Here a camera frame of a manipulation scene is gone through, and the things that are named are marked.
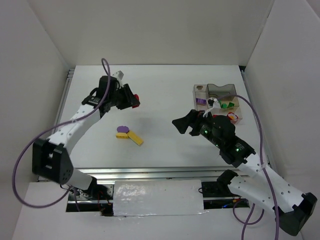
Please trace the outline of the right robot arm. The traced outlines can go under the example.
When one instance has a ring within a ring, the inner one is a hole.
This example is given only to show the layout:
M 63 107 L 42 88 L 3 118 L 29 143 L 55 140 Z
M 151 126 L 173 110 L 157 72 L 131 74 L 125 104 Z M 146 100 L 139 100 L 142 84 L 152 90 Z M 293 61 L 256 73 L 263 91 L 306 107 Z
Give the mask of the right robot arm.
M 236 136 L 236 127 L 224 115 L 204 116 L 192 109 L 186 116 L 174 119 L 172 124 L 180 134 L 188 128 L 191 136 L 203 136 L 219 149 L 222 159 L 254 180 L 249 183 L 232 170 L 219 178 L 232 194 L 241 196 L 275 216 L 280 229 L 297 236 L 313 214 L 318 199 L 311 192 L 304 193 L 292 186 L 268 165 L 261 163 L 256 151 Z

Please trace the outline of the light green lego brick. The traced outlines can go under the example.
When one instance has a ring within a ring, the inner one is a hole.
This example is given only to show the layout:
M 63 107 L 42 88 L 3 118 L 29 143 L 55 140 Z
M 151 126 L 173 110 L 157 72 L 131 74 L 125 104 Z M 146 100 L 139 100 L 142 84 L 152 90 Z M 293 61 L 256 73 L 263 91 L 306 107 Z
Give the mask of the light green lego brick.
M 233 102 L 229 102 L 228 104 L 227 104 L 227 109 L 231 109 L 231 108 L 233 108 L 235 106 L 235 104 L 233 103 Z

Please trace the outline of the purple lego brick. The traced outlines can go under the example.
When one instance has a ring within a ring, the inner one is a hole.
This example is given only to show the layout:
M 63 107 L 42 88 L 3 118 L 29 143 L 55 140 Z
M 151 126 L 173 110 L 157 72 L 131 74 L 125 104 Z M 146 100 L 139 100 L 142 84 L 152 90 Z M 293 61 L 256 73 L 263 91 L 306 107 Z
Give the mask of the purple lego brick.
M 195 101 L 197 105 L 205 106 L 207 104 L 207 100 L 203 98 L 196 98 Z

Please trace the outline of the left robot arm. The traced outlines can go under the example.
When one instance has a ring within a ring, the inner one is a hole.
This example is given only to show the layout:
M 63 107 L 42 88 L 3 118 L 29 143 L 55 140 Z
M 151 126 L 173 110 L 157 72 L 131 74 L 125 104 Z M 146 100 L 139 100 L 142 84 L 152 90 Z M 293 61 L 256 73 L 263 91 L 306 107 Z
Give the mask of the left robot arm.
M 81 102 L 71 123 L 47 139 L 37 138 L 32 145 L 32 172 L 60 185 L 69 185 L 94 200 L 111 200 L 112 191 L 91 175 L 74 168 L 70 154 L 82 136 L 112 107 L 119 110 L 140 105 L 128 84 L 123 84 L 123 72 L 102 76 L 98 87 Z

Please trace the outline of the small green lego brick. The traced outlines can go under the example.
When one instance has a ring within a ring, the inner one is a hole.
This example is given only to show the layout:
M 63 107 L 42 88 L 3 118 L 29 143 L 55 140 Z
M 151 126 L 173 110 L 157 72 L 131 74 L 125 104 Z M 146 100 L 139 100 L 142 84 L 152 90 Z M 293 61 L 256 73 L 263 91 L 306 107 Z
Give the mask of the small green lego brick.
M 222 103 L 220 107 L 221 107 L 222 109 L 227 109 L 227 108 L 228 108 L 228 106 L 229 106 L 228 104 L 226 104 L 226 103 Z

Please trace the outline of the long yellow lego plate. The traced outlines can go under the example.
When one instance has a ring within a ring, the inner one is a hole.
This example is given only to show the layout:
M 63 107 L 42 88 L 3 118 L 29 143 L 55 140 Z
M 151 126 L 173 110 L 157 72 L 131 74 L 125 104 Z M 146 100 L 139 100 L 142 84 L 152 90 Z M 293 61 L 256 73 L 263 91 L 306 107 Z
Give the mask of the long yellow lego plate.
M 135 132 L 129 130 L 127 133 L 128 137 L 138 146 L 141 146 L 144 143 L 144 140 L 139 137 Z

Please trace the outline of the purple round lego piece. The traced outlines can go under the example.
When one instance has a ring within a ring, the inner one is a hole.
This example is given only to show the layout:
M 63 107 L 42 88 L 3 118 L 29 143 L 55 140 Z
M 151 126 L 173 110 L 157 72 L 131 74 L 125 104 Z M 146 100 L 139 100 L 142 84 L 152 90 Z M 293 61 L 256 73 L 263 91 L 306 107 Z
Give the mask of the purple round lego piece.
M 127 134 L 130 131 L 130 129 L 125 125 L 118 126 L 116 130 L 118 133 L 125 133 L 125 134 Z

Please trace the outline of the red round flower lego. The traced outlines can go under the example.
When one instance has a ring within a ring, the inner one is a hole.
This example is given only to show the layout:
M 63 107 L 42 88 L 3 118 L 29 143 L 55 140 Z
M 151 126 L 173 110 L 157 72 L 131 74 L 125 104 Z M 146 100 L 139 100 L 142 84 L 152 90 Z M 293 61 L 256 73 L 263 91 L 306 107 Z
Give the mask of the red round flower lego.
M 234 112 L 229 112 L 226 116 L 233 124 L 236 124 L 239 120 L 239 117 Z

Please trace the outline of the red rectangular lego brick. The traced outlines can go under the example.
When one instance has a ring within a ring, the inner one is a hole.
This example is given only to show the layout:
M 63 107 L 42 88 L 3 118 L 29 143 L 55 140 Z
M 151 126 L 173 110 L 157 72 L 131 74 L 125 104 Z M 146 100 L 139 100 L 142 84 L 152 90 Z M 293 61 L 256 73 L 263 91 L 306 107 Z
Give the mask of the red rectangular lego brick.
M 134 100 L 132 102 L 132 108 L 138 108 L 140 106 L 140 99 L 139 99 L 139 96 L 137 94 L 134 94 Z

